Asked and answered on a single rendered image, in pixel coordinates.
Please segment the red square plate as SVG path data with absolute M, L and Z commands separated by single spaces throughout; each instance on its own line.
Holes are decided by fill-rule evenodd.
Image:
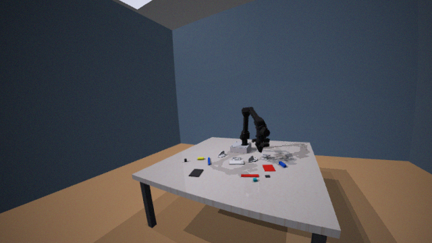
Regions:
M 275 171 L 273 165 L 263 165 L 265 171 Z

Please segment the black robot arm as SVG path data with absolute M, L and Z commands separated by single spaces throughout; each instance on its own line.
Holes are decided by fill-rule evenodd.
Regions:
M 264 142 L 270 142 L 270 139 L 266 138 L 270 135 L 270 131 L 267 128 L 265 121 L 259 117 L 254 111 L 254 107 L 244 107 L 242 109 L 242 115 L 244 116 L 244 125 L 243 131 L 240 136 L 240 140 L 242 140 L 242 146 L 248 146 L 248 139 L 250 139 L 250 132 L 248 131 L 248 118 L 251 115 L 254 119 L 254 124 L 256 128 L 256 135 L 261 135 L 263 137 Z

